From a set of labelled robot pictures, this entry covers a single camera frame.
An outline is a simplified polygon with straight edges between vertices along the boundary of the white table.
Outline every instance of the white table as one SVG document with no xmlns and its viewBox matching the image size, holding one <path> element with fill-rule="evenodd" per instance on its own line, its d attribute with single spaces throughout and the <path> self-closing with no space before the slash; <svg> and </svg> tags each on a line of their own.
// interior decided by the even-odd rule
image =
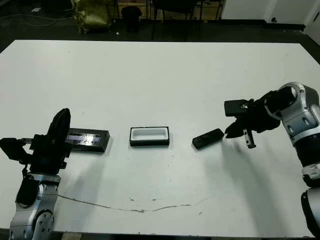
<svg viewBox="0 0 320 240">
<path fill-rule="evenodd" d="M 0 54 L 0 73 L 0 138 L 45 134 L 67 107 L 71 127 L 110 131 L 105 154 L 66 159 L 59 193 L 111 208 L 59 197 L 56 231 L 311 236 L 300 203 L 307 186 L 283 127 L 254 133 L 255 149 L 243 137 L 191 145 L 233 122 L 226 100 L 293 81 L 320 92 L 320 66 L 301 45 L 19 40 Z M 131 148 L 130 127 L 142 126 L 169 126 L 169 147 Z M 23 166 L 2 151 L 0 162 L 8 228 Z"/>
</svg>

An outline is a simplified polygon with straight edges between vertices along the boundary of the trash can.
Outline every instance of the trash can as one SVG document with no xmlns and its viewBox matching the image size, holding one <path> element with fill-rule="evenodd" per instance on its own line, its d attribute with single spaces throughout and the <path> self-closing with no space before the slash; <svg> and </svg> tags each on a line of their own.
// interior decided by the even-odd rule
<svg viewBox="0 0 320 240">
<path fill-rule="evenodd" d="M 136 6 L 126 6 L 121 10 L 122 18 L 125 23 L 126 31 L 136 33 L 139 31 L 139 17 L 142 15 Z"/>
</svg>

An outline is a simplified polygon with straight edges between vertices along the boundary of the white foam insert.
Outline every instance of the white foam insert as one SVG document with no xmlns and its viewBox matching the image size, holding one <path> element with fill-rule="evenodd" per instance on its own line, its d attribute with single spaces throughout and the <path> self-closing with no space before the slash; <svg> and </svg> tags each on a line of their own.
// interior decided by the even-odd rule
<svg viewBox="0 0 320 240">
<path fill-rule="evenodd" d="M 130 140 L 166 140 L 168 137 L 166 127 L 137 127 L 131 129 Z"/>
</svg>

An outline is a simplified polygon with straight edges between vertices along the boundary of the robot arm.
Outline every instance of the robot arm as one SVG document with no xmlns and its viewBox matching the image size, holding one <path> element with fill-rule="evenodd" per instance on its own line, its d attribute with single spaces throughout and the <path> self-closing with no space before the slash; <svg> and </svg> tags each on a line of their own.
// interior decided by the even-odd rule
<svg viewBox="0 0 320 240">
<path fill-rule="evenodd" d="M 10 223 L 9 239 L 47 240 L 54 227 L 54 208 L 58 198 L 60 169 L 66 167 L 71 147 L 65 143 L 70 128 L 68 108 L 58 112 L 46 135 L 33 139 L 3 138 L 0 148 L 11 160 L 25 165 L 23 180 L 17 193 L 16 212 Z M 23 149 L 31 144 L 33 154 Z"/>
<path fill-rule="evenodd" d="M 303 166 L 302 177 L 311 187 L 301 196 L 302 209 L 312 234 L 320 237 L 320 107 L 318 93 L 290 82 L 254 101 L 224 103 L 225 115 L 236 121 L 225 131 L 226 138 L 245 136 L 248 148 L 256 145 L 252 130 L 261 133 L 279 126 L 280 121 Z"/>
</svg>

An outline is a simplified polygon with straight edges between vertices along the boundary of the gray cable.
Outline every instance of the gray cable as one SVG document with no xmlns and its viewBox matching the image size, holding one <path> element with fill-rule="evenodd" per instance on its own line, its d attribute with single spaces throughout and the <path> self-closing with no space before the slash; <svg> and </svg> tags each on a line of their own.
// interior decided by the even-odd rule
<svg viewBox="0 0 320 240">
<path fill-rule="evenodd" d="M 29 25 L 31 27 L 46 27 L 46 26 L 50 26 L 52 24 L 55 24 L 59 20 L 67 20 L 67 19 L 72 19 L 72 17 L 67 17 L 67 18 L 63 18 L 63 19 L 57 19 L 57 20 L 54 20 L 53 22 L 50 22 L 48 24 L 40 24 L 40 25 L 31 24 L 31 23 L 29 23 L 27 21 L 24 21 L 24 20 L 21 20 L 21 19 L 5 19 L 3 21 L 18 21 L 18 22 L 22 22 L 24 24 L 27 24 L 27 25 Z"/>
<path fill-rule="evenodd" d="M 31 15 L 31 14 L 13 14 L 13 15 L 8 15 L 8 16 L 2 16 L 0 17 L 1 19 L 6 19 L 6 18 L 11 18 L 11 17 L 17 17 L 17 16 L 27 16 L 27 17 L 33 17 L 33 18 L 38 18 L 38 19 L 46 19 L 46 20 L 65 20 L 65 19 L 70 19 L 70 18 L 51 18 L 51 17 L 45 17 L 45 16 L 36 16 L 36 15 Z"/>
</svg>

